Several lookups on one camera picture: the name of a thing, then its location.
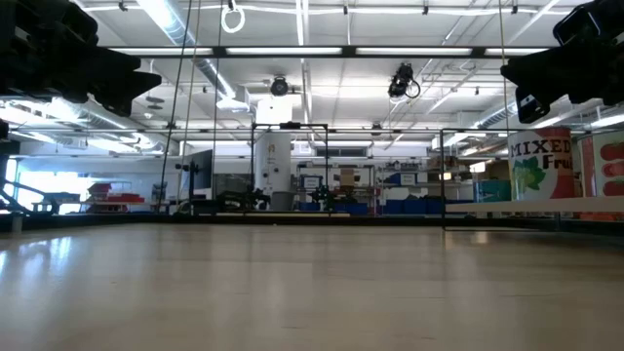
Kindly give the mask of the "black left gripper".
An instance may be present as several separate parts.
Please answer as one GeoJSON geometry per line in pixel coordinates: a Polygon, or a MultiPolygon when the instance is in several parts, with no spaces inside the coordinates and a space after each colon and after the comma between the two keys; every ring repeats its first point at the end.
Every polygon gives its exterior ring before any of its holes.
{"type": "MultiPolygon", "coordinates": [[[[29,43],[39,63],[28,93],[45,101],[86,102],[97,22],[70,0],[28,0],[28,5],[35,15],[29,43]]],[[[139,71],[140,58],[105,48],[96,48],[95,55],[92,94],[117,116],[129,117],[133,99],[162,83],[160,75],[139,71]]]]}

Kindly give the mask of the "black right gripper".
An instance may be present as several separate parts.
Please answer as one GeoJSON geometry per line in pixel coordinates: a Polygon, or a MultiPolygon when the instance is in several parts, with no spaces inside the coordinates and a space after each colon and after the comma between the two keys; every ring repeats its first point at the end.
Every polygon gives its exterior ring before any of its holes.
{"type": "Polygon", "coordinates": [[[517,87],[521,124],[548,115],[551,103],[564,95],[573,103],[624,102],[624,0],[574,7],[554,26],[553,36],[561,48],[510,58],[500,68],[517,87]]]}

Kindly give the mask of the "mixed fruit can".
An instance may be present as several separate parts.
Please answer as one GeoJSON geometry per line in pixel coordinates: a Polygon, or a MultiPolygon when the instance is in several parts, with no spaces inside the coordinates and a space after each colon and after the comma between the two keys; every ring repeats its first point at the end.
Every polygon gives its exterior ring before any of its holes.
{"type": "Polygon", "coordinates": [[[571,130],[547,127],[511,134],[508,164],[513,201],[575,196],[571,130]]]}

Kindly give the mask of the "red storage bins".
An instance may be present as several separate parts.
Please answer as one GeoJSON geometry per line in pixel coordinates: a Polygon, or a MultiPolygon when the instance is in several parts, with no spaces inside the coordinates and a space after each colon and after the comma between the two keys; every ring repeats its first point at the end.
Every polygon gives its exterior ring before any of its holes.
{"type": "Polygon", "coordinates": [[[145,199],[139,194],[115,190],[115,183],[96,182],[88,188],[88,202],[142,204],[145,199]]]}

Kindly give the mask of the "black monitor on stand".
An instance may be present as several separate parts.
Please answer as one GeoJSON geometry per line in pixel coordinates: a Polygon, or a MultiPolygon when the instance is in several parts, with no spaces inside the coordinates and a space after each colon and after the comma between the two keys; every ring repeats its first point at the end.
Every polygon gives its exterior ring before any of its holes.
{"type": "Polygon", "coordinates": [[[213,157],[211,150],[192,154],[181,164],[181,169],[188,174],[188,197],[192,199],[196,190],[209,189],[212,186],[213,157]]]}

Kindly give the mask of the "white cylindrical tank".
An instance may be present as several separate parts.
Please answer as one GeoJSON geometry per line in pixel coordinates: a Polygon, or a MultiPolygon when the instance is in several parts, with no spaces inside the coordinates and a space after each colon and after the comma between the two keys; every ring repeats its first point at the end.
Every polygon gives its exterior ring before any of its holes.
{"type": "Polygon", "coordinates": [[[290,134],[267,133],[254,145],[254,187],[265,195],[291,189],[290,134]]]}

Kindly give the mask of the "blue storage bins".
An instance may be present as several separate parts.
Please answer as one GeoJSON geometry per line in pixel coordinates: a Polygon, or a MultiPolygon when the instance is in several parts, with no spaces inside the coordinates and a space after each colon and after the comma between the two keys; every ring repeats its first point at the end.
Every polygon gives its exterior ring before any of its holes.
{"type": "Polygon", "coordinates": [[[384,215],[440,215],[442,207],[441,198],[387,200],[381,212],[384,215]]]}
{"type": "Polygon", "coordinates": [[[366,203],[337,203],[334,210],[338,213],[348,213],[352,216],[364,216],[369,213],[366,203]]]}

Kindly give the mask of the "grey waste bin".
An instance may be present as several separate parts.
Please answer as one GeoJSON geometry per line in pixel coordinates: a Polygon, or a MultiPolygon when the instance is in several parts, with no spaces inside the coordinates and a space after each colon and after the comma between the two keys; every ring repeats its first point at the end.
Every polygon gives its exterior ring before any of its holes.
{"type": "Polygon", "coordinates": [[[270,208],[274,212],[289,212],[293,208],[294,194],[289,191],[274,191],[270,208]]]}

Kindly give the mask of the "silver ventilation duct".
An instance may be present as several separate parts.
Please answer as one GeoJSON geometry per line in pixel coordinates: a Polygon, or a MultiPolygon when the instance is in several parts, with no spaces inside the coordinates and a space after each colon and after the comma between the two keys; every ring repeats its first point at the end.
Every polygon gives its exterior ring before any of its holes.
{"type": "MultiPolygon", "coordinates": [[[[136,0],[170,41],[179,46],[194,48],[197,45],[194,30],[189,19],[182,15],[176,0],[136,0]]],[[[216,64],[208,58],[193,58],[195,67],[213,84],[222,98],[236,96],[233,87],[217,72],[216,64]]]]}

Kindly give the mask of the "black table frame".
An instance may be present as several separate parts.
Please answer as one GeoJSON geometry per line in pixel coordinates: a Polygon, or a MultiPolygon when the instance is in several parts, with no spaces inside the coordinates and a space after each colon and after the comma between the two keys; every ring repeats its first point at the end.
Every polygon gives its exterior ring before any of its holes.
{"type": "Polygon", "coordinates": [[[286,215],[163,215],[163,214],[72,214],[21,216],[21,228],[28,230],[61,229],[121,224],[224,224],[359,227],[438,227],[438,228],[514,228],[546,232],[569,232],[624,238],[624,222],[587,221],[552,218],[426,218],[426,217],[338,217],[286,215]]]}

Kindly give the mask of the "black overhead frame bar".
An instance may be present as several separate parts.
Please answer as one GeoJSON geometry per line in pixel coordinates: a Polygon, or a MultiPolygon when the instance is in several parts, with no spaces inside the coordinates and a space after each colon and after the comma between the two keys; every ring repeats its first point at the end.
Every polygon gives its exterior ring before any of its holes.
{"type": "Polygon", "coordinates": [[[411,58],[411,59],[495,59],[521,57],[548,47],[372,47],[372,46],[279,46],[279,47],[110,47],[110,50],[142,59],[174,58],[411,58]]]}

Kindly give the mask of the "black background metal frame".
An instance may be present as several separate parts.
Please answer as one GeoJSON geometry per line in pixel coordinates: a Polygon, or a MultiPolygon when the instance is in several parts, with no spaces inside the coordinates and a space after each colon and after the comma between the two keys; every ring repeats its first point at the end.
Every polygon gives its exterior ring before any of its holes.
{"type": "MultiPolygon", "coordinates": [[[[274,212],[270,208],[271,204],[271,195],[265,195],[260,189],[256,189],[254,187],[254,145],[256,140],[267,133],[283,133],[290,134],[291,141],[293,134],[305,134],[310,136],[316,132],[323,131],[325,133],[325,137],[329,136],[329,126],[327,124],[302,124],[298,122],[284,122],[278,124],[265,124],[265,123],[252,123],[251,129],[251,189],[252,191],[259,191],[260,195],[267,196],[270,202],[266,205],[266,210],[270,212],[274,212]]],[[[293,187],[293,159],[291,155],[291,189],[289,192],[296,195],[296,188],[293,187]]]]}

